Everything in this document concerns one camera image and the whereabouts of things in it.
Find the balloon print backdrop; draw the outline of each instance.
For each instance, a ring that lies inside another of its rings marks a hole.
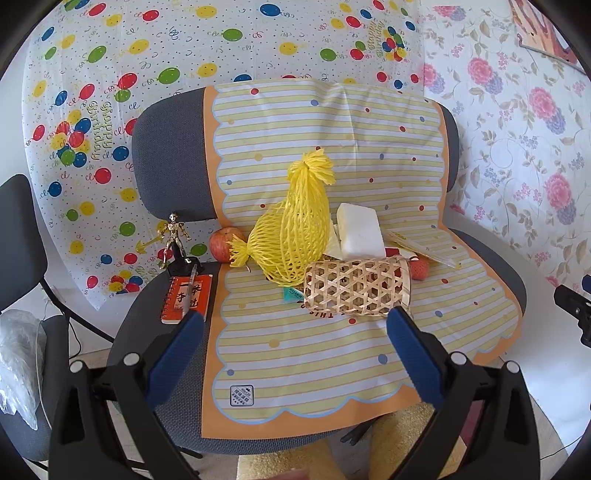
[[[139,291],[170,256],[150,243],[160,220],[143,207],[134,179],[131,139],[145,108],[214,83],[282,77],[422,95],[417,19],[412,0],[57,6],[30,38],[23,130],[41,213],[90,303]],[[217,221],[187,227],[187,249],[211,261]]]

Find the white foam block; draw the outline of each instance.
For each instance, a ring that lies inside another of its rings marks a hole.
[[[344,260],[385,258],[384,239],[373,208],[341,203],[336,219]]]

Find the figurine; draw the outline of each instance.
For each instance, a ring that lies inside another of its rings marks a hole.
[[[166,252],[168,252],[168,249],[170,249],[170,247],[173,244],[177,245],[185,262],[191,263],[191,260],[187,258],[187,254],[185,253],[183,243],[181,242],[181,239],[178,236],[178,231],[180,230],[181,235],[184,235],[188,241],[191,240],[191,237],[189,237],[187,231],[184,228],[184,222],[177,222],[177,218],[178,217],[176,213],[171,213],[166,226],[163,227],[161,231],[158,231],[158,233],[160,234],[160,238],[162,239],[164,239],[167,233],[169,235],[168,240],[166,242],[166,247],[164,248],[164,258],[161,262],[158,263],[158,266],[162,269],[166,268]]]

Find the black cable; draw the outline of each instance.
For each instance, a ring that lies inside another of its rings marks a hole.
[[[566,447],[562,447],[560,450],[556,450],[554,453],[551,453],[551,454],[549,454],[549,455],[546,455],[545,457],[542,457],[542,458],[540,459],[540,462],[541,462],[542,460],[544,460],[545,458],[551,457],[551,456],[553,456],[553,455],[556,455],[557,453],[560,453],[560,452],[562,452],[562,450],[564,450],[565,448],[568,448],[568,447],[570,447],[570,446],[571,446],[571,445],[572,445],[574,442],[578,442],[578,441],[579,441],[581,438],[583,438],[583,435],[581,435],[581,436],[580,436],[579,438],[577,438],[576,440],[573,440],[572,442],[570,442],[570,443],[569,443],[569,444],[568,444]]]
[[[82,344],[78,340],[78,336],[76,335],[76,331],[74,330],[74,326],[72,325],[70,319],[68,319],[68,325],[72,329],[72,332],[74,332],[74,338],[76,339],[76,342],[78,342],[78,351],[74,355],[68,357],[68,360],[72,360],[75,356],[80,355],[80,352],[82,351]]]

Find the red apple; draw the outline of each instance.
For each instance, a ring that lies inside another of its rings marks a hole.
[[[242,231],[234,226],[220,228],[212,233],[209,239],[209,251],[218,262],[230,263],[230,242],[234,240],[234,235],[246,241]]]

